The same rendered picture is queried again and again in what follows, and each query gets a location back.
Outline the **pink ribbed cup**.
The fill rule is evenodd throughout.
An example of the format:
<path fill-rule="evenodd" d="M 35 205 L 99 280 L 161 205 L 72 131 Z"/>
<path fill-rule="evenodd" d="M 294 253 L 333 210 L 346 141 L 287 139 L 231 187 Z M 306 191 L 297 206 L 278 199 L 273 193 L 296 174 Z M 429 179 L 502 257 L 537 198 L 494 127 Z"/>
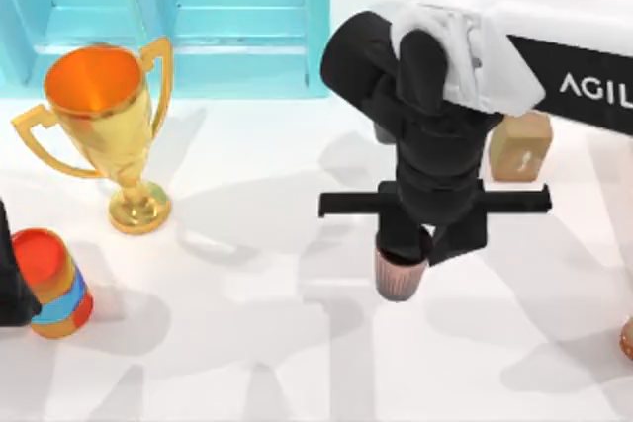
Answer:
<path fill-rule="evenodd" d="M 374 276 L 379 295 L 392 302 L 409 300 L 416 293 L 427 267 L 426 260 L 402 264 L 395 257 L 376 250 Z"/>

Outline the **brown wooden block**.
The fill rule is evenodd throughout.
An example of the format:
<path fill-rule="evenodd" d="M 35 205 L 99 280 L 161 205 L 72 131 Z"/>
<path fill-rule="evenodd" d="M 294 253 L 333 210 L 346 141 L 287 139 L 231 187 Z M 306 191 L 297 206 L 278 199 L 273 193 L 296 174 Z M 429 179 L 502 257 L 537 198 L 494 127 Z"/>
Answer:
<path fill-rule="evenodd" d="M 553 140 L 547 115 L 505 117 L 491 134 L 489 165 L 499 182 L 534 182 Z"/>

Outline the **orange bread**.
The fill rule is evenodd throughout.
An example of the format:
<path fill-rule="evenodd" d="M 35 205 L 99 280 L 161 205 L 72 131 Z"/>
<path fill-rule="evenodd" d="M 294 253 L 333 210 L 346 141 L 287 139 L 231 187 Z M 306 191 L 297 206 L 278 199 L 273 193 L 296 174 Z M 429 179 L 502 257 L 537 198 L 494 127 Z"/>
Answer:
<path fill-rule="evenodd" d="M 629 317 L 620 330 L 619 346 L 623 354 L 633 361 L 633 317 Z"/>

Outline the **light blue rack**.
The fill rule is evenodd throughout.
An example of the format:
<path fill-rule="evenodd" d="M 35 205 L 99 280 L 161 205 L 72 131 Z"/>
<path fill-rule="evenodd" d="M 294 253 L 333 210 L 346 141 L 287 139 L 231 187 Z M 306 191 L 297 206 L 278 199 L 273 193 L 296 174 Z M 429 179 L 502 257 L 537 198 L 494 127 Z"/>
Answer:
<path fill-rule="evenodd" d="M 45 73 L 89 43 L 174 48 L 181 98 L 308 98 L 330 0 L 0 0 L 0 98 L 37 98 Z"/>

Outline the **large gold trophy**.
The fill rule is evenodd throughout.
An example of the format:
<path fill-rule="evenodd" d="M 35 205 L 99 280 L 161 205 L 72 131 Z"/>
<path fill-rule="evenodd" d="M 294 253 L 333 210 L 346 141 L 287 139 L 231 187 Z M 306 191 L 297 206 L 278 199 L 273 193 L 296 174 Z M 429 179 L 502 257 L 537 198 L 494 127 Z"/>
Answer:
<path fill-rule="evenodd" d="M 46 105 L 12 124 L 25 145 L 50 168 L 73 177 L 107 178 L 119 186 L 108 215 L 120 232 L 146 234 L 171 212 L 162 188 L 141 178 L 149 149 L 166 117 L 173 87 L 173 48 L 161 37 L 137 54 L 95 43 L 53 64 L 45 76 Z M 36 140 L 34 127 L 61 126 L 89 162 L 76 168 L 54 158 Z"/>

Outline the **red blue orange can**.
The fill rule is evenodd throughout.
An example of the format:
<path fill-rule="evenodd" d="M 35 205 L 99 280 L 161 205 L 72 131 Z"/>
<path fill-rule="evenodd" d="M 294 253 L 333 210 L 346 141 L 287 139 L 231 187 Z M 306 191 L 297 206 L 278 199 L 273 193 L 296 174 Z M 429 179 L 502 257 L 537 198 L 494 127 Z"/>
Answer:
<path fill-rule="evenodd" d="M 48 339 L 67 337 L 83 327 L 94 299 L 63 240 L 44 228 L 12 235 L 19 269 L 42 305 L 31 327 Z"/>

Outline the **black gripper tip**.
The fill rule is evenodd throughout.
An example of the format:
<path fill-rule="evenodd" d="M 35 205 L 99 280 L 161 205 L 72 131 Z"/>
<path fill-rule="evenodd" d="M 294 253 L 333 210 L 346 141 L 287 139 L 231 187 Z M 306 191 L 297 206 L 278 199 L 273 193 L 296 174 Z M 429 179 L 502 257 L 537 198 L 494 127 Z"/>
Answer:
<path fill-rule="evenodd" d="M 17 264 L 6 209 L 0 199 L 0 327 L 29 325 L 41 310 Z"/>

